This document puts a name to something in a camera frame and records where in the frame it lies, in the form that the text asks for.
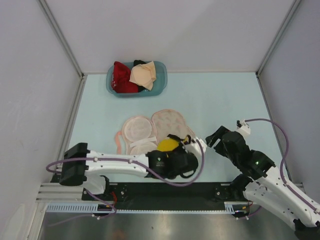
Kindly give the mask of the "yellow black bra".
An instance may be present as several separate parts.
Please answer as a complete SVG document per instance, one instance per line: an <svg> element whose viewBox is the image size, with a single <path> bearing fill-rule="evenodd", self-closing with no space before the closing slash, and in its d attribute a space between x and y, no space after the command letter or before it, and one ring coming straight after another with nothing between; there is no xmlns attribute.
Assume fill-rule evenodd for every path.
<svg viewBox="0 0 320 240"><path fill-rule="evenodd" d="M180 176L183 179L192 177L199 166L197 157L185 149L185 145L191 142L191 136L188 134L185 138L180 138L174 134L168 134L162 140L157 150L166 153L169 163L169 179L175 179Z"/></svg>

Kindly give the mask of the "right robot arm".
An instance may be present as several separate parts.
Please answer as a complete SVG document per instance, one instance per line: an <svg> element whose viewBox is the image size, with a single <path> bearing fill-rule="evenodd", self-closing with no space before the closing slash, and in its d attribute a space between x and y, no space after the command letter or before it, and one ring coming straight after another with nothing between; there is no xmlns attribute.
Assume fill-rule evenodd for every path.
<svg viewBox="0 0 320 240"><path fill-rule="evenodd" d="M267 155L250 149L245 140L250 133L248 125L239 125L235 131L221 126L205 139L208 147L241 172L231 183L231 196L237 201L246 198L274 214L299 240L318 240L319 203L287 180Z"/></svg>

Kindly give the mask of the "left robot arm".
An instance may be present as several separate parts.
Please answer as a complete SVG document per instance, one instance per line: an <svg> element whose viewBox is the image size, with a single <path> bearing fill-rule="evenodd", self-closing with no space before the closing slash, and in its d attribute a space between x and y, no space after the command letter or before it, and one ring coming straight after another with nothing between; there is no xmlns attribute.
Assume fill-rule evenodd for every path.
<svg viewBox="0 0 320 240"><path fill-rule="evenodd" d="M196 173L202 156L197 143L180 145L171 151L115 155L89 150L88 144L81 142L64 153L59 183L68 187L81 186L105 200L111 193L107 185L110 174L166 181L176 177L188 179Z"/></svg>

